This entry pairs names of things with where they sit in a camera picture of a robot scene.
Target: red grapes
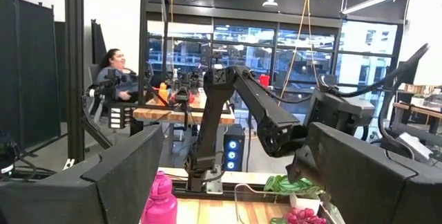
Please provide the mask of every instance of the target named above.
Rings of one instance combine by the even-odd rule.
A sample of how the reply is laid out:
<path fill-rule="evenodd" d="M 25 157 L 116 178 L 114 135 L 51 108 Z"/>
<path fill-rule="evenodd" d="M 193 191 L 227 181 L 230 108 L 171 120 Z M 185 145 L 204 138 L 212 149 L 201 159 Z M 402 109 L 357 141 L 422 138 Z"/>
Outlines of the red grapes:
<path fill-rule="evenodd" d="M 294 207 L 285 218 L 290 224 L 327 224 L 324 218 L 319 218 L 314 213 L 315 211 L 309 208 L 300 210 Z"/>

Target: white wall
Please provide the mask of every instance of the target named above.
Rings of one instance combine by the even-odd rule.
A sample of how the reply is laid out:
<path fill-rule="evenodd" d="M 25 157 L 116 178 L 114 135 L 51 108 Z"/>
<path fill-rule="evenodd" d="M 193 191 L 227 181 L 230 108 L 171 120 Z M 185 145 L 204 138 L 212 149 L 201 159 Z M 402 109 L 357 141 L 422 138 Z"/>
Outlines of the white wall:
<path fill-rule="evenodd" d="M 55 21 L 64 21 L 64 0 L 26 0 L 54 5 Z M 92 63 L 92 37 L 90 20 L 96 19 L 102 26 L 107 48 L 119 48 L 126 54 L 127 67 L 138 71 L 140 29 L 140 0 L 84 0 L 84 83 L 92 82 L 88 66 Z"/>
<path fill-rule="evenodd" d="M 410 0 L 400 61 L 410 58 L 424 43 L 430 50 L 419 62 L 414 84 L 442 84 L 442 0 Z"/>

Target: blue led light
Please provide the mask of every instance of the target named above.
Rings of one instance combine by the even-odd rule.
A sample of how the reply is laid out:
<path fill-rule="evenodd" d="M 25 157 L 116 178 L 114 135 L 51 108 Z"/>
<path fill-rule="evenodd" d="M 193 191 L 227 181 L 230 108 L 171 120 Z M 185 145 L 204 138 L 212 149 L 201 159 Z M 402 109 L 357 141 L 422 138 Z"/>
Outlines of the blue led light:
<path fill-rule="evenodd" d="M 235 163 L 234 162 L 228 162 L 227 163 L 227 168 L 233 169 L 234 167 L 235 167 Z"/>
<path fill-rule="evenodd" d="M 238 147 L 238 143 L 236 141 L 230 141 L 229 142 L 229 148 L 230 149 L 236 149 Z"/>
<path fill-rule="evenodd" d="M 233 160 L 236 158 L 236 152 L 233 151 L 229 151 L 227 154 L 227 157 L 229 158 L 229 160 Z"/>

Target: water bottle cap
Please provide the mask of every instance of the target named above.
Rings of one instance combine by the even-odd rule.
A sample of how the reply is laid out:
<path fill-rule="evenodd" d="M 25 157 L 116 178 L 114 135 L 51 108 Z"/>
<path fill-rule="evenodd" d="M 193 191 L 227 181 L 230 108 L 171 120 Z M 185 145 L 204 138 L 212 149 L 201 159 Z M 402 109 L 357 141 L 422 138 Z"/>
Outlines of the water bottle cap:
<path fill-rule="evenodd" d="M 158 171 L 151 187 L 150 198 L 164 198 L 172 194 L 172 180 L 164 174 L 164 171 Z"/>

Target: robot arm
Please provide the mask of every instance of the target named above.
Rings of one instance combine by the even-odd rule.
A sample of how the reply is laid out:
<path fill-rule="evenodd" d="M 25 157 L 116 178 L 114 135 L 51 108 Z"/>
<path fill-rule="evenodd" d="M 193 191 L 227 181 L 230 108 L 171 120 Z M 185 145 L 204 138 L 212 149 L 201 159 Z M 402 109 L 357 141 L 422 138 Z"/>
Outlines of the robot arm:
<path fill-rule="evenodd" d="M 357 126 L 371 122 L 367 116 L 373 114 L 372 106 L 315 91 L 301 124 L 278 107 L 245 66 L 209 71 L 204 90 L 207 101 L 200 134 L 184 163 L 188 190 L 200 191 L 205 171 L 213 169 L 222 107 L 236 90 L 258 123 L 267 155 L 294 154 L 289 178 L 300 174 L 322 186 L 346 223 L 438 223 L 442 218 L 435 209 L 442 194 L 440 169 L 352 136 Z"/>

